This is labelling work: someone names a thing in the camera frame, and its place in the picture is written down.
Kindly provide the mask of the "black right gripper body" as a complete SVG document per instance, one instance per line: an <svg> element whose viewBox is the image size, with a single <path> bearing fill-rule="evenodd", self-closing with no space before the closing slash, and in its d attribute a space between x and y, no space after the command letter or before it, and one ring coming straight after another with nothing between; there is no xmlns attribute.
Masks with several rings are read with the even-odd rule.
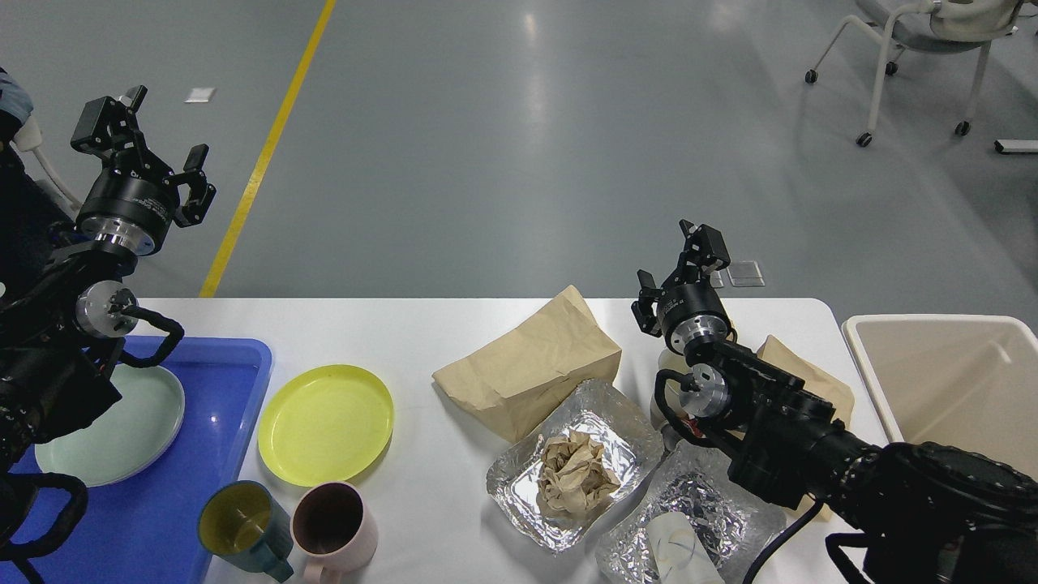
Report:
<svg viewBox="0 0 1038 584"><path fill-rule="evenodd" d="M733 332L722 300L708 281L664 285L657 317L665 345L686 363L707 363Z"/></svg>

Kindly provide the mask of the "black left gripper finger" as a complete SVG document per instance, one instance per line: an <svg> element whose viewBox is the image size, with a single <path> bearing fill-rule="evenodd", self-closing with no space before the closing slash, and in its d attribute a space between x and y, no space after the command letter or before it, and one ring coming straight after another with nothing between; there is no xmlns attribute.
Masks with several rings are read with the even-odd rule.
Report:
<svg viewBox="0 0 1038 584"><path fill-rule="evenodd" d="M210 147L207 144L194 145L187 156L184 170L166 177L166 186L172 188L175 195L177 195L179 187L188 187L186 202L181 203L174 211L174 222L177 223L177 228L189 228L189 226L199 225L203 222L204 215L217 195L217 189L204 174L204 159L207 159L208 152L210 152Z"/></svg>
<svg viewBox="0 0 1038 584"><path fill-rule="evenodd" d="M71 147L99 158L107 169L153 171L155 156L146 147L136 119L146 92L145 86L137 85L121 98L97 98L86 103L71 137Z"/></svg>

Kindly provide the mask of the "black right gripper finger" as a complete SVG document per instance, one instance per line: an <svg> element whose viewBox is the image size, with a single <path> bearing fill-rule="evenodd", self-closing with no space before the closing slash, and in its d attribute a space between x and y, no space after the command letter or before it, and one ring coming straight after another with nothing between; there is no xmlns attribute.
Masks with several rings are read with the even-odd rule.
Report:
<svg viewBox="0 0 1038 584"><path fill-rule="evenodd" d="M677 285L705 284L714 288L723 287L720 276L715 276L731 263L723 234L710 225L694 225L686 219L682 219L679 225L684 237L684 247L677 265Z"/></svg>
<svg viewBox="0 0 1038 584"><path fill-rule="evenodd" d="M633 302L635 322L637 322L638 328L646 335L661 337L663 330L656 314L655 306L663 299L663 288L658 287L652 274L644 269L637 270L637 280L639 282L639 291L637 299Z"/></svg>

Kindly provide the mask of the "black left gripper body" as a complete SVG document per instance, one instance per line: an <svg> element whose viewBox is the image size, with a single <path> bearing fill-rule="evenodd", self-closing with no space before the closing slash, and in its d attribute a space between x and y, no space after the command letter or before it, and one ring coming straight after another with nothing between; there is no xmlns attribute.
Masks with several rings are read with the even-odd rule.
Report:
<svg viewBox="0 0 1038 584"><path fill-rule="evenodd" d="M138 256L161 250L179 206L177 188L166 186L170 167L152 163L148 169L103 169L75 225L87 237L129 237Z"/></svg>

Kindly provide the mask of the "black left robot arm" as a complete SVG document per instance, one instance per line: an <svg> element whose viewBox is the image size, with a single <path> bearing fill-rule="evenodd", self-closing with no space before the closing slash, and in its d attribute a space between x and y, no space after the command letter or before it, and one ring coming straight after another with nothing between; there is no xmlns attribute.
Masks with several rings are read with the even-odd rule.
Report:
<svg viewBox="0 0 1038 584"><path fill-rule="evenodd" d="M31 559L69 540L88 488L59 473L13 474L30 446L81 430L119 402L115 366L160 365L184 328L145 309L122 278L155 255L172 225L203 222L216 195L206 144L174 171L146 144L137 114L146 88L97 98L83 108L71 147L101 160L74 222L56 225L40 278L2 309L2 560L30 583Z"/></svg>

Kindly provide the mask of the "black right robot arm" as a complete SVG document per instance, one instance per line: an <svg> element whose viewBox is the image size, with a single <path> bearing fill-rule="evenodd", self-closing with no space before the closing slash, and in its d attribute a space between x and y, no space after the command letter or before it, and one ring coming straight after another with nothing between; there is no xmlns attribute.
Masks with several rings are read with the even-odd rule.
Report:
<svg viewBox="0 0 1038 584"><path fill-rule="evenodd" d="M826 537L849 583L1034 583L1036 482L1008 463L926 441L869 444L804 381L737 341L711 277L730 263L719 230L681 221L684 247L661 285L638 271L633 314L686 372L662 369L654 402L672 429L730 458L727 476L764 502L813 505L752 563L823 507L852 527Z"/></svg>

